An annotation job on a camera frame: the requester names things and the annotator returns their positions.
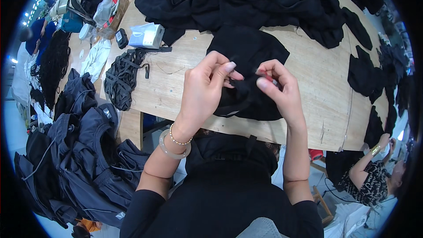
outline blue shirt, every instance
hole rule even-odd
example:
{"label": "blue shirt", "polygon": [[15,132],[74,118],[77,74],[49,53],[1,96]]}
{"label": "blue shirt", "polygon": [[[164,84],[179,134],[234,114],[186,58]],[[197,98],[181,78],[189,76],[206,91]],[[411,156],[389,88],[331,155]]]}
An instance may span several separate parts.
{"label": "blue shirt", "polygon": [[53,33],[56,30],[56,25],[54,24],[54,22],[52,21],[49,22],[46,26],[46,31],[44,33],[44,36],[41,38],[41,29],[43,29],[44,21],[45,19],[39,19],[34,21],[34,23],[32,23],[31,30],[32,30],[33,36],[31,39],[27,40],[25,43],[25,49],[29,52],[30,55],[32,55],[37,46],[37,40],[38,39],[41,40],[40,46],[38,48],[39,54],[37,57],[37,65],[39,65],[41,54],[46,49],[47,45],[50,42],[50,39],[53,36]]}

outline orange shirt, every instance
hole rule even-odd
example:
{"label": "orange shirt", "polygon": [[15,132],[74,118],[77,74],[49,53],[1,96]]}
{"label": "orange shirt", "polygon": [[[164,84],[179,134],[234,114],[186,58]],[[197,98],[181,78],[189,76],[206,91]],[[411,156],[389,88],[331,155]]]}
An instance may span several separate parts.
{"label": "orange shirt", "polygon": [[90,220],[87,220],[87,219],[84,219],[84,218],[82,218],[82,220],[77,220],[77,221],[80,221],[87,228],[87,230],[89,232],[95,232],[95,231],[100,230],[100,229],[98,229],[95,221],[90,221]]}

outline patterned blouse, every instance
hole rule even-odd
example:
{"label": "patterned blouse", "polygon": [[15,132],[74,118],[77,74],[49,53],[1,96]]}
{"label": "patterned blouse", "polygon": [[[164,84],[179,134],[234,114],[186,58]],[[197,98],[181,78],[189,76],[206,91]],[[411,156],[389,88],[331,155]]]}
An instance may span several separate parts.
{"label": "patterned blouse", "polygon": [[338,186],[345,189],[358,202],[370,207],[375,206],[388,196],[386,178],[390,178],[391,175],[385,169],[383,161],[374,163],[370,161],[364,171],[369,174],[360,190],[349,178],[349,170],[342,176]]}

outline white container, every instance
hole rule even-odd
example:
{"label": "white container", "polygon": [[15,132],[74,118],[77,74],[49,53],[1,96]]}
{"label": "white container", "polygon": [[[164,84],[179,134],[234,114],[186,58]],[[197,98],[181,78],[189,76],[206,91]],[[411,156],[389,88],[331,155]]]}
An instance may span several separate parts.
{"label": "white container", "polygon": [[160,24],[148,23],[131,27],[129,46],[135,48],[159,49],[165,29]]}
{"label": "white container", "polygon": [[84,26],[82,26],[82,29],[79,34],[80,40],[90,40],[91,36],[93,35],[93,29],[94,27],[90,24],[86,23]]}

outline fingernail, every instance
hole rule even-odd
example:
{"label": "fingernail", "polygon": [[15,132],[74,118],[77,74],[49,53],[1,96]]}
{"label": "fingernail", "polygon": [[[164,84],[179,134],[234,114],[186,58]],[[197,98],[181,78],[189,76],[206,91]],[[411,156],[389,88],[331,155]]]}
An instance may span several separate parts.
{"label": "fingernail", "polygon": [[229,62],[229,63],[227,63],[225,65],[225,71],[228,72],[228,73],[230,73],[230,72],[232,72],[235,69],[235,67],[236,67],[236,63],[234,63],[233,61],[231,61],[231,62]]}
{"label": "fingernail", "polygon": [[265,89],[267,88],[269,81],[267,81],[264,77],[259,77],[256,83],[257,83],[257,87],[261,89]]}

